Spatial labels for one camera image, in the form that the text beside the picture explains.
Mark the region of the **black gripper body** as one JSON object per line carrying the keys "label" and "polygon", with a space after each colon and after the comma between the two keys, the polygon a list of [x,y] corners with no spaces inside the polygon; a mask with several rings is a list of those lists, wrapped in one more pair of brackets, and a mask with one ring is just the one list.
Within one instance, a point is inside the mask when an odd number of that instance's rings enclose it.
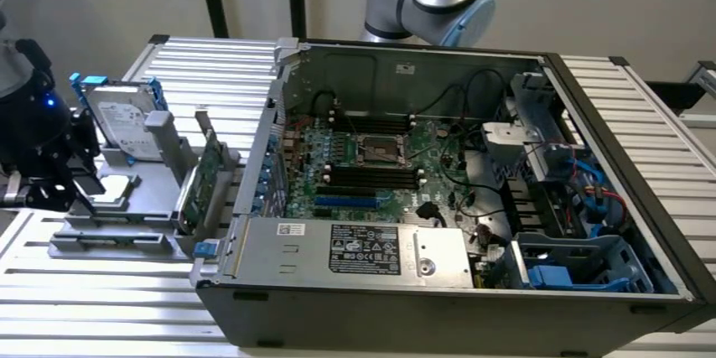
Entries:
{"label": "black gripper body", "polygon": [[26,177],[95,176],[92,115],[71,109],[46,72],[2,97],[2,165]]}

